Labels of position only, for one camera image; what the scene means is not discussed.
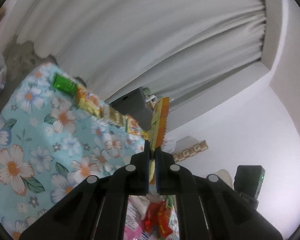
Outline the orange yellow snack wrapper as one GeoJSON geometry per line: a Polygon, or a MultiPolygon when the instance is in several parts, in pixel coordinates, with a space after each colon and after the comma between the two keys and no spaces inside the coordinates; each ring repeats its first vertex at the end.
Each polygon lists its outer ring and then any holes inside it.
{"type": "Polygon", "coordinates": [[[164,141],[166,126],[167,126],[167,116],[169,113],[170,98],[161,98],[154,107],[152,120],[151,120],[151,130],[149,133],[149,142],[151,150],[151,161],[150,161],[150,171],[149,171],[149,183],[151,185],[155,184],[155,149],[160,147],[164,141]]]}

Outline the floral blue tablecloth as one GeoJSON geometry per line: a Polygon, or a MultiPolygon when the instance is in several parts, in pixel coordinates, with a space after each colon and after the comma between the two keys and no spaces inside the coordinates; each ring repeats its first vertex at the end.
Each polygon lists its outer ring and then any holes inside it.
{"type": "Polygon", "coordinates": [[[46,63],[17,87],[0,113],[0,225],[12,239],[89,175],[112,175],[143,151],[142,137],[78,108],[53,88],[46,63]]]}

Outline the dark grey cabinet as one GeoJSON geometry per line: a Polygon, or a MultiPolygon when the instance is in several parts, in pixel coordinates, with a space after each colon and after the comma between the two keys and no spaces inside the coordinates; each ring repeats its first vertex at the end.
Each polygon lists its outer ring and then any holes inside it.
{"type": "Polygon", "coordinates": [[[132,116],[143,130],[150,130],[153,110],[146,103],[142,87],[123,95],[110,105],[121,114],[132,116]]]}

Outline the green candy wrapper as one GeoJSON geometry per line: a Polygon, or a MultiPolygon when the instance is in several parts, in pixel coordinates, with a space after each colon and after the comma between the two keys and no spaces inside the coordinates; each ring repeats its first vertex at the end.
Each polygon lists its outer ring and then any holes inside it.
{"type": "Polygon", "coordinates": [[[65,92],[66,94],[74,95],[77,90],[77,83],[67,77],[55,73],[52,81],[52,87],[65,92]]]}

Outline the grey curtain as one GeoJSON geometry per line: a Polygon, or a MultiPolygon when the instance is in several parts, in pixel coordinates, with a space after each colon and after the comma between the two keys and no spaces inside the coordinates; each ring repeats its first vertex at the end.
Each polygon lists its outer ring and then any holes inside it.
{"type": "Polygon", "coordinates": [[[259,61],[265,28],[264,0],[36,0],[17,41],[107,101],[147,87],[180,105],[259,61]]]}

